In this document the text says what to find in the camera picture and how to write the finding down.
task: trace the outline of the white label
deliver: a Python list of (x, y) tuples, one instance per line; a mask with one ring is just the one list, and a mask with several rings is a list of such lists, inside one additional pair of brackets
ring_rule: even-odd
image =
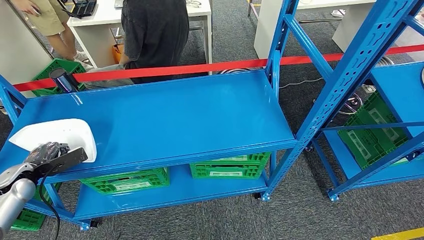
[(243, 177), (243, 172), (241, 171), (211, 171), (209, 176), (214, 177)]
[(359, 140), (358, 136), (355, 134), (353, 130), (350, 130), (347, 132), (347, 135), (349, 136), (350, 140), (355, 144), (355, 146), (360, 151), (360, 154), (362, 157), (365, 158), (365, 160), (368, 160), (371, 157), (370, 152), (365, 148), (365, 146), (362, 144), (362, 142)]
[(215, 159), (215, 160), (212, 160), (212, 161), (247, 161), (247, 160), (248, 160), (248, 156), (244, 155), (244, 156), (220, 158), (220, 159)]
[(137, 183), (130, 183), (130, 184), (122, 184), (122, 185), (118, 184), (118, 185), (115, 185), (115, 188), (118, 191), (123, 191), (123, 190), (146, 188), (150, 186), (151, 186), (150, 182), (145, 181), (145, 182), (137, 182)]
[[(384, 118), (381, 116), (379, 111), (375, 108), (373, 108), (369, 111), (369, 115), (371, 115), (372, 119), (374, 119), (374, 121), (378, 124), (386, 124), (387, 123), (384, 120)], [(382, 128), (382, 130), (392, 142), (399, 138), (399, 135), (391, 127)]]

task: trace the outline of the white power cord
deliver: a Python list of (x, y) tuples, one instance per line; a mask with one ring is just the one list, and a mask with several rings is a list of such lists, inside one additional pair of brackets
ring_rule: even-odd
[(315, 79), (315, 80), (305, 80), (305, 81), (301, 81), (301, 82), (298, 82), (298, 83), (289, 83), (289, 84), (287, 84), (287, 85), (280, 86), (278, 89), (283, 89), (283, 88), (286, 88), (286, 87), (288, 87), (288, 86), (290, 86), (290, 85), (300, 85), (300, 84), (303, 84), (303, 83), (316, 82), (316, 81), (319, 81), (319, 80), (322, 80), (322, 79), (323, 79), (323, 78), (322, 78), (322, 77), (320, 77), (320, 78)]

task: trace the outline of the blue metal shelf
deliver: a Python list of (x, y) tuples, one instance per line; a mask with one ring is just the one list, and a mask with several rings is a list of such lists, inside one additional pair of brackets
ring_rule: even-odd
[(91, 219), (173, 205), (206, 201), (267, 189), (265, 176), (259, 179), (192, 178), (187, 164), (169, 168), (170, 186), (118, 195), (104, 195), (81, 185), (76, 219)]
[[(263, 70), (31, 98), (10, 135), (69, 118), (91, 127), (96, 161), (46, 183), (289, 149), (297, 142)], [(0, 172), (27, 156), (6, 142)]]
[[(327, 139), (334, 156), (347, 179), (353, 178), (362, 170), (355, 161), (349, 149), (340, 139), (337, 131), (325, 131)], [(400, 182), (424, 177), (424, 160), (411, 161), (409, 163), (393, 165), (371, 175), (365, 180), (357, 183), (352, 188), (361, 188), (386, 184), (388, 182)]]
[[(400, 122), (424, 120), (423, 68), (424, 62), (413, 62), (376, 67), (371, 71), (372, 82)], [(407, 129), (412, 137), (424, 132), (424, 126), (409, 126)]]

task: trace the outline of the white desk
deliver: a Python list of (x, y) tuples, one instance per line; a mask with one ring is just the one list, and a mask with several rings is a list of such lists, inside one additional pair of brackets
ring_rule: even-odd
[[(364, 16), (364, 12), (368, 14), (375, 1), (376, 0), (300, 0), (296, 12), (331, 12), (333, 10), (346, 9), (346, 14), (336, 30), (336, 33), (338, 32), (337, 36), (333, 37), (335, 43), (345, 51), (364, 21), (366, 16)], [(253, 45), (260, 59), (268, 58), (282, 2), (282, 0), (262, 0), (260, 5), (259, 19), (257, 21)]]
[[(202, 21), (204, 54), (206, 62), (212, 63), (212, 16), (209, 0), (198, 0), (201, 7), (187, 6), (189, 21)], [(115, 64), (112, 46), (115, 43), (111, 28), (121, 27), (121, 9), (114, 8), (115, 0), (97, 0), (92, 16), (78, 19), (71, 17), (67, 22), (76, 40), (95, 68)]]

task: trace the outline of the green plastic crate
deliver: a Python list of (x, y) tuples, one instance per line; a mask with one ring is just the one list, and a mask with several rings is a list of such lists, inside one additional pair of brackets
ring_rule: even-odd
[[(56, 183), (54, 187), (58, 190), (61, 186), (61, 183)], [(41, 201), (41, 197), (39, 194), (40, 186), (37, 186), (35, 190), (34, 199)], [(50, 201), (50, 196), (46, 191), (46, 188), (43, 189), (43, 196), (44, 198)], [(41, 228), (41, 225), (43, 224), (44, 218), (46, 218), (46, 215), (28, 210), (23, 209), (19, 216), (16, 218), (16, 220), (13, 222), (13, 225), (10, 229), (12, 230), (23, 230), (23, 231), (38, 231)]]
[[(391, 112), (381, 95), (374, 92), (355, 114), (365, 124), (389, 124), (397, 123), (396, 117)], [(402, 127), (379, 128), (390, 139), (396, 147), (399, 147), (408, 140), (408, 136)]]
[[(47, 79), (49, 77), (49, 73), (57, 68), (63, 68), (65, 69), (67, 73), (72, 73), (72, 74), (80, 74), (80, 73), (86, 72), (84, 67), (79, 62), (55, 58), (46, 68), (44, 68), (44, 70), (42, 70), (39, 74), (37, 74), (37, 76), (35, 76), (32, 80), (35, 81), (40, 79)], [(82, 91), (85, 88), (86, 86), (83, 83), (80, 83), (78, 85), (79, 91)], [(37, 89), (37, 90), (33, 90), (32, 92), (37, 97), (63, 93), (62, 90), (57, 86), (44, 88), (44, 89)]]
[(81, 183), (102, 194), (117, 194), (170, 185), (168, 168), (119, 173), (80, 179)]
[[(345, 126), (396, 123), (396, 118), (378, 92), (373, 93), (364, 105), (352, 115)], [(340, 130), (341, 140), (352, 152), (361, 169), (366, 169), (408, 140), (404, 130), (394, 128), (348, 129)], [(399, 160), (392, 166), (408, 161)]]
[(258, 179), (267, 165), (270, 152), (190, 163), (193, 178)]

